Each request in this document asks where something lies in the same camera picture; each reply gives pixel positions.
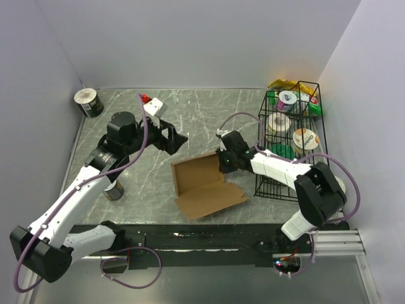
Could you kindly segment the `brown cardboard box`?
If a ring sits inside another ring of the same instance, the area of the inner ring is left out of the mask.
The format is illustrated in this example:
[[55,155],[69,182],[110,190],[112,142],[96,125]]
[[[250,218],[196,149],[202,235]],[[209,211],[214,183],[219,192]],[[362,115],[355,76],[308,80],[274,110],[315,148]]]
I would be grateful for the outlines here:
[[178,209],[189,220],[197,220],[248,200],[233,182],[219,171],[215,152],[171,164]]

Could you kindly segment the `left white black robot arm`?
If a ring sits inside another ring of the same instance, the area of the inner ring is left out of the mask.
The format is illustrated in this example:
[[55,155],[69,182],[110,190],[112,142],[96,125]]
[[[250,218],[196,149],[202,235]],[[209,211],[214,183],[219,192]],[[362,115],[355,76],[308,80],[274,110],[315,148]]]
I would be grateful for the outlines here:
[[124,250],[125,230],[111,221],[79,234],[70,231],[94,200],[133,164],[130,155],[140,156],[150,145],[173,155],[188,140],[164,120],[155,125],[144,116],[137,123],[128,111],[115,113],[106,130],[54,205],[28,228],[18,226],[10,234],[18,266],[26,266],[47,282],[60,279],[71,264],[86,255],[103,250],[117,255]]

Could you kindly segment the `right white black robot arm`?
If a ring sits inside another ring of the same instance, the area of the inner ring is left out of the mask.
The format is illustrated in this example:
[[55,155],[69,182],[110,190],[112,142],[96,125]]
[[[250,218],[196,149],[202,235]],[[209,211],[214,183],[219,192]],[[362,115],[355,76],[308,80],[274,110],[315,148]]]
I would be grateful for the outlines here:
[[221,141],[216,150],[223,174],[243,170],[273,179],[296,192],[299,210],[282,226],[277,246],[291,252],[299,238],[327,222],[346,201],[346,194],[326,163],[301,163],[284,160],[268,149],[250,147],[236,130],[218,129]]

